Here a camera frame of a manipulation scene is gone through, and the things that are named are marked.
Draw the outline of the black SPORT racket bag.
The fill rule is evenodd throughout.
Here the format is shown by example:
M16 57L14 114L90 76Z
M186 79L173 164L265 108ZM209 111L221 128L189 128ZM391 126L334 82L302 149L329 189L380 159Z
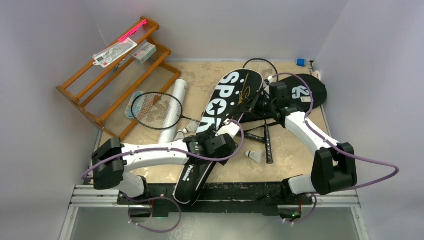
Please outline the black SPORT racket bag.
M251 69L236 69L225 75L215 87L202 114L194 137L185 139L188 148L207 158L224 158L233 153L218 151L214 146L226 143L224 138L216 136L227 119L240 120L241 107L251 100L263 86L262 75ZM175 186L173 197L183 205L193 205L200 196L208 177L212 173L215 161L201 161L186 165Z

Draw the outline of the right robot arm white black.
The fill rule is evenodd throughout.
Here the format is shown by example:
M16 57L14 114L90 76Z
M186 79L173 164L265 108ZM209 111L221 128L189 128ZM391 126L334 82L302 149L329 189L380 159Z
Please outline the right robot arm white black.
M291 104L286 84L271 83L268 99L259 103L258 110L271 116L284 129L294 134L313 154L310 174L285 179L280 196L288 204L301 194L327 195L356 186L358 182L354 149L349 143L339 143L308 120L305 112Z

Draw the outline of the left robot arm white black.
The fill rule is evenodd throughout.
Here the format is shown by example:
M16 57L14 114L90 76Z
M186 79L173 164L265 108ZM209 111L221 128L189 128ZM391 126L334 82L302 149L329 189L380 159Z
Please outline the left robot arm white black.
M117 189L138 205L149 199L147 182L131 172L162 165L203 165L225 162L240 150L233 136L192 135L168 143L138 145L122 143L119 137L104 142L91 156L93 186L96 190Z

